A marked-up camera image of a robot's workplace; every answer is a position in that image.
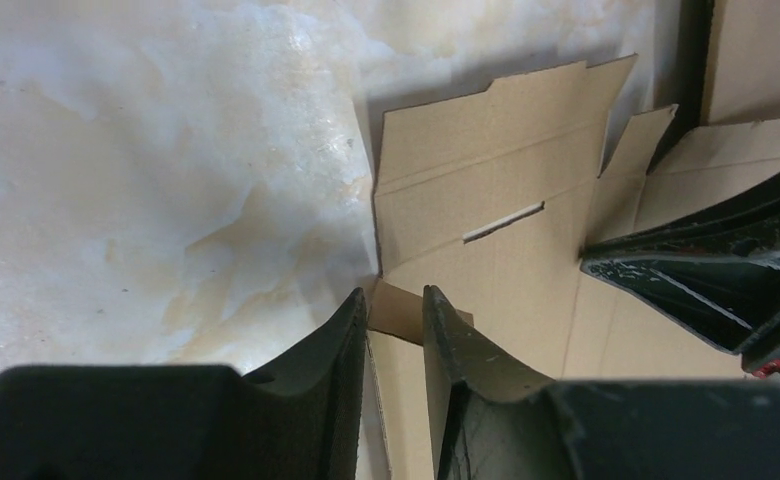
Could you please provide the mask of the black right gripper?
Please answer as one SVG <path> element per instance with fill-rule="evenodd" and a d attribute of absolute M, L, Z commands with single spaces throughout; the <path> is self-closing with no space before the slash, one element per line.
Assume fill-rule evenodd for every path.
<path fill-rule="evenodd" d="M 583 273 L 780 380 L 780 172 L 658 227 L 586 247 Z"/>

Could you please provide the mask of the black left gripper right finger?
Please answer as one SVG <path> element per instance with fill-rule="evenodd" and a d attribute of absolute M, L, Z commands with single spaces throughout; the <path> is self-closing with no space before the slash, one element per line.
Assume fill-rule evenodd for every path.
<path fill-rule="evenodd" d="M 780 479 L 780 382 L 555 380 L 423 291 L 438 479 Z"/>

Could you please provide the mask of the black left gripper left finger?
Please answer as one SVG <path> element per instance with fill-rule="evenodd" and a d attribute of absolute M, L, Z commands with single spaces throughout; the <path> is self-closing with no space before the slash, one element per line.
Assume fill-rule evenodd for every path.
<path fill-rule="evenodd" d="M 0 479 L 351 479 L 366 302 L 246 374 L 228 365 L 0 373 Z"/>

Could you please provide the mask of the cardboard box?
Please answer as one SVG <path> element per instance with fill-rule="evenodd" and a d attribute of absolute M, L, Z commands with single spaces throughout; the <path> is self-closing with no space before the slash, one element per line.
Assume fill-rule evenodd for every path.
<path fill-rule="evenodd" d="M 780 171 L 780 118 L 699 127 L 649 167 L 675 117 L 610 113 L 635 57 L 494 80 L 386 113 L 375 194 L 383 274 L 370 347 L 390 474 L 429 479 L 422 290 L 553 378 L 738 378 L 720 352 L 579 269 L 587 244 L 655 227 Z"/>

